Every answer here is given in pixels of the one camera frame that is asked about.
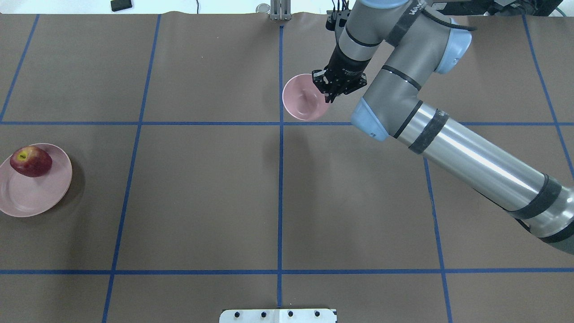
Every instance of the cable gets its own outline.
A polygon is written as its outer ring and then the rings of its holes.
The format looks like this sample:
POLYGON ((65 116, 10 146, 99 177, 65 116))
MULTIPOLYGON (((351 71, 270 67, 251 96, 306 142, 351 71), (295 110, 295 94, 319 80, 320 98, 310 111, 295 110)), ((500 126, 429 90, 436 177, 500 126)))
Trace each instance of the cable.
POLYGON ((562 9, 556 7, 556 11, 559 12, 563 17, 567 17, 566 13, 564 11, 562 11, 562 9))
POLYGON ((443 26, 449 27, 449 28, 468 30, 469 32, 476 30, 476 27, 455 25, 455 24, 451 24, 449 22, 442 21, 441 19, 438 19, 437 17, 433 16, 432 13, 426 11, 425 9, 422 10, 422 14, 425 15, 426 17, 428 17, 430 20, 437 22, 443 26))

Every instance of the light blue cap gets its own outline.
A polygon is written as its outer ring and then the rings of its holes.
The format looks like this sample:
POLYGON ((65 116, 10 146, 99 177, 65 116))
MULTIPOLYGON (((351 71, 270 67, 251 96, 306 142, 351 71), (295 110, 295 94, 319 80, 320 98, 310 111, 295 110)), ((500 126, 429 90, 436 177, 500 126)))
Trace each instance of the light blue cap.
POLYGON ((444 50, 443 59, 440 60, 440 64, 435 71, 440 74, 450 72, 456 63, 458 63, 463 57, 464 53, 466 53, 471 40, 472 35, 468 30, 451 28, 451 33, 448 36, 447 47, 444 50))
POLYGON ((375 9, 391 9, 402 6, 409 0, 359 0, 359 2, 375 9))
POLYGON ((359 104, 357 104, 351 116, 351 123, 378 141, 383 141, 389 136, 389 133, 385 130, 385 127, 383 127, 379 119, 375 116, 373 110, 371 110, 371 107, 364 98, 361 98, 359 104))

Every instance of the robotic arm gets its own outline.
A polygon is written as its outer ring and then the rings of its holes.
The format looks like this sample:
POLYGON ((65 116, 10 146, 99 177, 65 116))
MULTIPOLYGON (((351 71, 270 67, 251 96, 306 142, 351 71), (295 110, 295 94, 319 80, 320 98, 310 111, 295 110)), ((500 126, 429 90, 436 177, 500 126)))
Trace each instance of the robotic arm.
POLYGON ((352 124, 379 141, 393 136, 496 203, 543 242, 574 254, 574 189, 417 97, 433 72, 449 72, 464 55, 472 28, 456 25, 424 0, 358 0, 350 14, 343 11, 330 20, 335 18, 340 33, 335 50, 325 69, 312 72, 326 102, 367 84, 363 71, 385 40, 395 49, 360 99, 352 124), (346 24, 340 23, 347 15, 346 24))

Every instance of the pink plate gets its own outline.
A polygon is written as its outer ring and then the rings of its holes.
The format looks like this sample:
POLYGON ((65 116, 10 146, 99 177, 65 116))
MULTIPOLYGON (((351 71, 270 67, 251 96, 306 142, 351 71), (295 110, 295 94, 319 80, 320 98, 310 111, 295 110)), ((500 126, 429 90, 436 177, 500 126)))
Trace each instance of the pink plate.
POLYGON ((13 217, 31 217, 56 205, 72 181, 72 163, 68 155, 52 144, 33 144, 52 158, 46 175, 27 177, 10 166, 8 157, 0 166, 0 210, 13 217))
POLYGON ((283 89, 283 105, 290 115, 303 121, 320 118, 330 104, 313 84, 311 74, 299 74, 290 79, 283 89))

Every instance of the red apple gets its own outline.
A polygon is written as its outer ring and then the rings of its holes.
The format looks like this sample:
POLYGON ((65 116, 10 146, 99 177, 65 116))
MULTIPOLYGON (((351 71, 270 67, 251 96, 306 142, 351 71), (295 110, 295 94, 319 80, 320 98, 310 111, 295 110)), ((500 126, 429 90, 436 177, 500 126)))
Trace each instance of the red apple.
POLYGON ((24 176, 39 177, 50 170, 52 158, 41 148, 26 146, 12 154, 10 166, 24 176))

